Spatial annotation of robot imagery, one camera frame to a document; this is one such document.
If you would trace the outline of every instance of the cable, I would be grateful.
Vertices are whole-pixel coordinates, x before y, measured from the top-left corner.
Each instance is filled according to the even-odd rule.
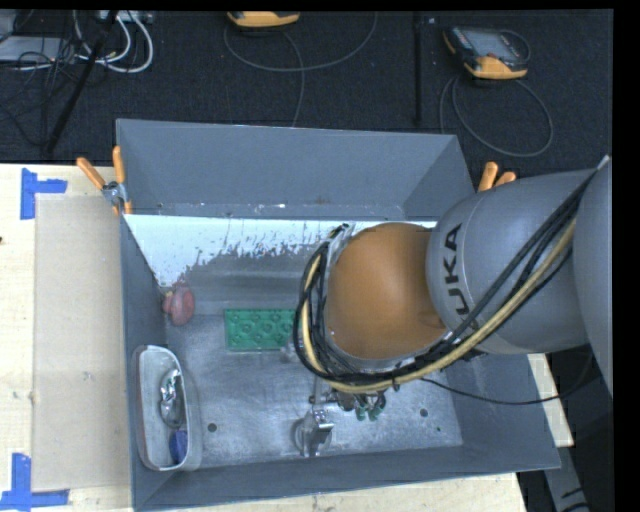
[[[335,66],[336,64],[340,64],[348,59],[350,59],[351,57],[353,57],[356,53],[358,53],[360,50],[362,50],[362,48],[364,48],[364,46],[369,42],[369,39],[371,39],[371,36],[373,35],[373,33],[375,32],[376,26],[378,23],[378,12],[375,11],[373,13],[373,23],[371,24],[371,29],[369,30],[369,33],[367,34],[367,36],[364,38],[364,40],[352,51],[350,51],[349,53],[347,53],[346,55],[344,55],[343,57],[340,57],[339,59],[330,61],[330,62],[326,62],[323,64],[316,64],[314,66],[300,66],[297,68],[276,68],[276,67],[271,67],[271,66],[263,66],[261,64],[257,64],[255,62],[251,62],[250,60],[245,59],[244,57],[242,57],[241,55],[239,55],[238,53],[236,53],[236,51],[231,48],[231,45],[229,44],[229,37],[228,37],[228,32],[229,32],[229,25],[225,26],[224,28],[224,32],[223,32],[223,39],[224,39],[224,44],[227,47],[227,50],[229,50],[229,52],[231,53],[231,55],[233,55],[236,59],[238,59],[241,62],[244,62],[245,64],[247,64],[248,66],[257,68],[257,69],[262,69],[263,71],[273,71],[275,73],[293,73],[293,72],[299,72],[299,71],[314,71],[316,69],[325,69],[331,66]]]
[[[568,226],[565,228],[562,236],[557,242],[556,246],[550,251],[550,253],[546,256],[544,261],[540,264],[540,266],[531,274],[529,279],[524,283],[522,288],[518,290],[518,292],[509,300],[507,303],[502,306],[491,318],[487,320],[477,331],[471,334],[464,341],[456,345],[450,352],[442,355],[438,360],[430,362],[425,366],[413,370],[409,373],[401,374],[398,376],[386,377],[381,379],[379,376],[375,375],[356,375],[356,377],[360,378],[368,378],[370,381],[373,381],[369,384],[353,384],[345,382],[345,376],[336,376],[327,373],[318,363],[318,360],[313,351],[313,341],[310,335],[310,329],[308,325],[308,307],[309,307],[309,295],[301,300],[301,313],[299,314],[300,308],[296,310],[296,315],[294,315],[294,347],[296,349],[296,353],[301,356],[301,360],[303,364],[305,363],[305,358],[309,357],[311,360],[307,361],[309,364],[305,364],[305,366],[311,371],[313,371],[316,375],[324,378],[334,389],[338,391],[343,391],[346,393],[358,394],[358,393],[369,393],[369,392],[377,392],[383,391],[389,387],[397,387],[400,384],[404,384],[410,382],[412,380],[421,378],[433,371],[443,369],[453,362],[457,361],[465,354],[467,354],[470,350],[472,350],[476,345],[482,342],[487,336],[492,334],[509,316],[516,310],[520,304],[526,300],[528,295],[536,290],[538,282],[542,279],[546,271],[551,267],[554,261],[559,257],[560,254],[564,252],[564,249],[568,247],[570,244],[573,232],[575,230],[575,219],[573,219]],[[322,258],[322,254],[312,258],[311,262],[311,270],[320,264],[320,258]],[[312,285],[313,280],[317,278],[317,274],[312,274],[306,278],[306,286]],[[302,343],[304,347],[304,352],[301,347],[298,346],[296,340],[298,339],[298,322],[302,322]]]
[[[575,503],[573,505],[568,506],[567,508],[563,508],[561,512],[575,512],[576,510],[580,510],[580,509],[584,509],[587,512],[589,512],[590,510],[589,507],[590,505],[588,503],[581,501],[580,503]]]
[[[427,377],[422,377],[420,380],[423,382],[429,382],[430,384],[434,384],[435,386],[438,386],[439,388],[442,389],[446,389],[447,391],[451,391],[452,393],[456,393],[458,395],[462,395],[462,396],[466,396],[469,398],[475,398],[476,400],[482,400],[483,402],[489,402],[492,404],[498,404],[498,405],[533,405],[533,404],[541,404],[544,402],[550,402],[552,400],[558,400],[559,398],[566,398],[569,395],[575,393],[578,389],[580,389],[580,385],[582,384],[582,382],[584,381],[585,377],[587,376],[588,372],[589,372],[589,368],[591,367],[591,361],[593,360],[593,353],[589,354],[589,357],[587,358],[587,362],[584,365],[584,368],[582,369],[582,371],[580,372],[580,376],[576,379],[576,381],[573,383],[573,385],[567,390],[567,391],[563,391],[561,393],[558,393],[556,395],[553,396],[548,396],[546,398],[538,398],[535,400],[525,400],[522,402],[510,402],[507,400],[497,400],[495,398],[489,398],[486,396],[482,396],[482,395],[476,395],[473,393],[469,393],[468,391],[462,391],[460,389],[456,389],[456,388],[452,388],[449,387],[445,384],[442,384],[436,380],[433,379],[429,379]]]
[[[24,19],[20,22],[19,25],[16,24],[16,22],[18,21],[18,16],[16,16],[13,20],[13,28],[11,33],[15,34],[16,32],[18,32],[20,29],[22,29],[22,27],[24,27],[27,22],[31,19],[31,16],[33,16],[33,13],[36,12],[36,9],[30,9],[29,12],[27,13],[27,15],[24,17]]]
[[[229,34],[229,25],[225,26],[225,28],[224,28],[223,40],[224,40],[225,46],[227,47],[227,50],[229,50],[229,53],[231,53],[231,55],[236,57],[239,61],[247,64],[248,66],[251,66],[251,67],[256,68],[256,69],[260,69],[262,71],[272,71],[272,72],[276,72],[276,73],[292,73],[292,72],[299,72],[300,73],[300,93],[298,94],[298,104],[296,106],[296,111],[295,111],[295,114],[293,116],[293,121],[291,122],[291,126],[295,127],[296,123],[298,122],[298,117],[300,115],[300,110],[302,108],[302,99],[304,97],[304,87],[305,87],[305,72],[306,71],[313,71],[313,70],[316,70],[316,69],[325,69],[325,68],[328,68],[328,67],[331,67],[331,66],[335,66],[336,64],[340,64],[341,62],[345,62],[346,60],[348,60],[351,57],[353,57],[362,48],[364,48],[364,46],[369,42],[369,39],[371,39],[371,36],[375,32],[377,22],[378,22],[378,13],[374,12],[373,24],[371,26],[371,29],[369,30],[369,33],[364,38],[364,40],[355,48],[355,50],[352,50],[351,52],[349,52],[348,54],[344,55],[343,57],[340,57],[339,59],[336,59],[336,60],[331,61],[331,62],[326,62],[324,64],[317,64],[315,66],[305,66],[304,65],[304,62],[302,61],[302,55],[300,53],[300,50],[298,49],[298,46],[296,45],[295,41],[291,38],[291,36],[289,36],[289,34],[287,34],[286,32],[283,32],[282,35],[287,39],[287,41],[289,41],[289,43],[293,47],[293,50],[296,53],[296,56],[298,58],[298,64],[299,64],[299,66],[297,68],[277,68],[277,67],[271,67],[271,66],[263,66],[261,64],[256,64],[255,62],[251,62],[251,61],[245,59],[244,57],[240,56],[231,47],[231,45],[229,44],[229,35],[228,35]]]
[[[522,283],[531,274],[531,271],[533,270],[533,267],[535,266],[536,262],[538,261],[542,253],[546,250],[547,246],[549,245],[553,237],[555,237],[557,233],[560,231],[562,225],[564,225],[567,222],[567,220],[576,213],[580,204],[580,199],[582,197],[582,194],[586,190],[589,183],[591,183],[591,180],[593,179],[595,174],[596,174],[595,172],[591,173],[589,177],[585,179],[584,182],[582,182],[576,190],[574,190],[574,192],[567,198],[567,200],[563,203],[563,205],[561,205],[561,207],[556,210],[554,215],[550,217],[548,230],[541,237],[538,246],[534,250],[532,256],[529,258],[529,261],[525,265],[524,269],[522,270],[520,277],[514,284],[511,292],[507,295],[507,299],[513,296],[516,290],[522,285]],[[567,251],[567,255],[565,256],[565,259],[569,257],[570,253],[571,253],[571,249]],[[558,270],[560,270],[560,267],[562,266],[563,263],[564,263],[564,260],[560,263],[560,265],[558,265],[558,268],[556,268],[556,270],[554,271],[554,274]]]
[[[9,119],[18,129],[18,131],[20,132],[20,134],[22,135],[22,137],[32,146],[36,146],[36,147],[43,147],[45,144],[47,144],[47,139],[46,139],[46,124],[47,124],[47,105],[50,103],[50,101],[53,99],[53,97],[58,94],[66,84],[62,84],[59,87],[55,87],[55,82],[56,82],[56,77],[57,77],[57,73],[59,70],[62,69],[62,62],[64,62],[64,60],[66,59],[66,56],[68,55],[68,50],[69,50],[69,43],[67,42],[66,44],[63,45],[63,40],[60,40],[59,46],[58,46],[58,53],[56,55],[56,57],[54,58],[54,62],[53,63],[48,63],[47,65],[42,65],[42,67],[39,67],[38,65],[36,66],[21,66],[21,62],[24,58],[28,57],[28,56],[39,56],[42,57],[44,59],[48,59],[49,57],[42,53],[42,52],[36,52],[36,51],[28,51],[28,52],[24,52],[20,55],[20,57],[18,57],[18,67],[17,68],[13,68],[13,69],[19,69],[19,70],[24,70],[24,71],[29,71],[31,72],[30,76],[27,78],[27,80],[25,80],[24,84],[22,85],[22,87],[20,88],[20,90],[16,93],[14,93],[13,95],[4,98],[3,100],[0,101],[0,109],[3,110],[6,115],[5,117],[0,118],[0,122],[5,121],[7,119]],[[42,84],[42,98],[41,101],[39,101],[38,103],[36,103],[34,106],[27,108],[26,110],[23,110],[22,112],[19,112],[17,114],[14,114],[11,112],[11,110],[8,108],[8,106],[6,106],[5,102],[7,101],[11,101],[14,98],[16,98],[17,96],[21,95],[22,93],[24,93],[26,91],[27,85],[29,84],[29,82],[31,82],[31,80],[36,76],[36,71],[38,69],[48,69],[49,72],[45,78],[45,81]],[[27,114],[39,107],[42,107],[42,126],[41,126],[41,134],[40,134],[40,140],[36,140],[34,138],[32,138],[31,136],[29,136],[29,134],[26,132],[26,130],[24,129],[24,127],[20,124],[18,117]]]
[[[67,60],[70,60],[70,57],[71,57],[70,49],[72,45],[68,41],[65,42],[65,44],[63,45],[62,44],[63,42],[64,42],[64,39],[60,39],[60,42],[58,43],[58,52],[56,53],[55,57],[52,58],[52,57],[49,57],[49,55],[47,55],[46,53],[43,53],[44,48],[42,48],[41,51],[35,51],[35,50],[26,51],[21,53],[20,57],[18,57],[17,66],[11,69],[15,71],[37,71],[39,69],[50,69],[54,65],[58,66],[60,62],[67,62]],[[32,66],[22,66],[20,63],[25,57],[28,57],[28,56],[41,57],[45,62],[42,64],[36,63]]]
[[[65,33],[65,28],[67,28],[67,24],[68,24],[68,18],[65,17],[64,18],[64,25],[62,28],[62,33]],[[41,147],[44,148],[46,146],[46,144],[49,143],[51,136],[48,135],[49,133],[49,107],[50,107],[50,102],[51,99],[53,97],[53,92],[55,90],[55,82],[56,79],[58,77],[58,72],[64,68],[65,66],[65,54],[67,54],[67,50],[70,47],[69,43],[65,43],[63,45],[63,41],[64,39],[60,39],[60,42],[58,43],[58,52],[56,54],[56,58],[54,59],[53,65],[51,67],[51,69],[47,72],[46,75],[46,79],[45,82],[43,84],[43,90],[42,90],[42,96],[43,96],[43,107],[42,107],[42,112],[41,112],[41,136],[42,139],[45,141],[45,144],[43,144]],[[42,159],[46,159],[46,154],[42,154],[41,158]]]
[[[84,40],[84,36],[82,34],[82,30],[80,29],[80,23],[78,21],[77,11],[74,9],[72,11],[72,14],[73,14],[74,30],[75,30],[76,36],[78,37],[78,39],[80,39],[82,48],[86,52],[90,53],[91,52],[91,48],[89,47],[87,42]],[[143,34],[143,36],[145,38],[145,42],[146,42],[146,45],[147,45],[147,48],[148,48],[148,54],[147,54],[146,60],[140,66],[137,66],[137,67],[119,67],[119,66],[114,66],[113,65],[114,62],[118,62],[118,61],[122,60],[123,58],[125,58],[126,56],[128,56],[129,52],[131,51],[131,47],[132,47],[131,33],[129,32],[129,29],[126,27],[126,25],[125,25],[124,21],[122,20],[122,18],[120,17],[120,15],[117,15],[116,16],[116,21],[120,25],[120,28],[122,29],[122,32],[124,33],[125,38],[126,38],[125,48],[119,54],[116,54],[115,56],[106,55],[106,56],[103,56],[103,57],[98,57],[96,59],[96,64],[100,64],[101,66],[104,66],[105,68],[107,68],[110,71],[115,71],[116,73],[125,73],[125,74],[140,73],[140,72],[146,70],[147,68],[149,68],[149,66],[153,62],[153,57],[154,57],[154,47],[153,47],[153,40],[151,38],[151,34],[147,30],[147,28],[144,26],[144,24],[138,19],[138,17],[131,16],[131,14],[129,14],[129,18],[132,19],[133,22],[138,26],[138,28],[140,29],[140,31],[142,32],[142,34]],[[89,56],[87,56],[87,55],[82,55],[82,54],[78,53],[76,56],[79,59],[82,59],[82,60],[89,60]]]
[[[554,128],[553,128],[553,121],[551,119],[551,114],[549,114],[549,111],[547,110],[547,107],[545,106],[542,99],[528,85],[526,85],[521,80],[515,80],[515,83],[518,84],[520,87],[522,87],[525,91],[527,91],[538,102],[538,104],[542,108],[542,111],[544,112],[545,117],[547,119],[547,124],[549,126],[549,137],[547,138],[547,141],[540,149],[536,151],[528,152],[528,153],[518,153],[518,152],[508,151],[506,149],[499,148],[487,142],[485,139],[480,137],[480,135],[478,135],[471,128],[471,126],[469,126],[469,124],[464,120],[464,118],[462,117],[462,113],[460,112],[460,107],[458,106],[458,100],[457,100],[457,87],[460,81],[460,76],[461,75],[451,78],[447,82],[447,84],[444,86],[444,89],[442,90],[442,94],[440,96],[440,132],[441,133],[445,133],[444,131],[444,99],[447,91],[449,90],[449,87],[451,87],[451,102],[453,104],[453,108],[458,117],[458,120],[462,123],[464,128],[473,136],[473,138],[475,138],[478,142],[480,142],[484,146],[487,146],[489,149],[497,151],[498,153],[501,153],[503,155],[520,157],[520,158],[531,158],[531,157],[539,156],[542,153],[544,153],[547,149],[549,149],[549,146],[551,146],[551,143],[553,142],[553,137],[554,137]]]
[[[509,264],[505,267],[502,273],[496,278],[494,283],[485,292],[483,297],[477,302],[473,310],[465,317],[465,319],[456,327],[453,331],[445,335],[445,340],[455,340],[461,336],[472,324],[472,322],[478,317],[478,315],[489,304],[493,297],[498,293],[502,285],[507,281],[509,276],[516,270],[520,263],[524,260],[525,256],[531,251],[531,249],[544,238],[545,233],[555,225],[558,219],[568,219],[567,212],[575,213],[578,208],[580,198],[590,183],[591,179],[595,175],[595,172],[589,175],[576,189],[562,202],[558,208],[542,223],[542,225],[536,230],[536,232],[529,238],[529,240],[520,248],[518,253],[511,259]],[[438,347],[433,347],[432,351],[425,354],[423,357],[426,359],[433,359],[434,357],[440,357],[441,353]]]
[[[113,25],[113,23],[115,22],[116,16],[118,14],[117,9],[109,9],[108,14],[107,14],[107,26],[106,28],[103,28],[100,31],[100,35],[97,39],[97,41],[94,43],[93,49],[91,50],[91,58],[89,59],[89,62],[87,63],[87,65],[85,66],[85,68],[82,70],[82,75],[80,76],[80,79],[78,80],[78,83],[76,84],[76,86],[73,89],[73,92],[71,94],[71,98],[69,99],[69,101],[67,101],[67,103],[65,104],[62,112],[60,113],[60,115],[58,116],[58,120],[56,122],[56,125],[53,128],[53,132],[51,134],[51,137],[49,138],[49,142],[47,143],[46,147],[45,147],[45,153],[46,155],[48,155],[49,157],[53,154],[53,150],[56,146],[56,144],[58,143],[58,140],[60,139],[60,136],[62,134],[62,131],[64,130],[64,127],[66,126],[69,117],[71,116],[71,113],[78,101],[78,98],[80,97],[81,93],[82,93],[82,89],[84,87],[84,84],[86,83],[86,81],[89,78],[89,75],[91,73],[91,71],[93,70],[93,67],[95,65],[95,61],[96,61],[96,57],[99,55],[99,53],[102,51],[102,48],[104,47],[104,44],[107,41],[107,38],[109,36],[110,33],[110,29],[111,29],[111,25]]]
[[[304,97],[305,71],[304,71],[304,63],[302,62],[302,55],[300,54],[300,50],[298,50],[296,43],[294,42],[293,39],[291,39],[291,36],[289,34],[283,33],[282,35],[287,39],[287,41],[289,41],[289,43],[291,43],[293,50],[296,52],[296,55],[298,56],[298,62],[300,63],[300,93],[298,95],[298,104],[296,106],[296,112],[293,115],[293,121],[291,122],[291,127],[293,128],[298,122],[298,116],[300,115],[300,109],[302,108],[302,98]]]

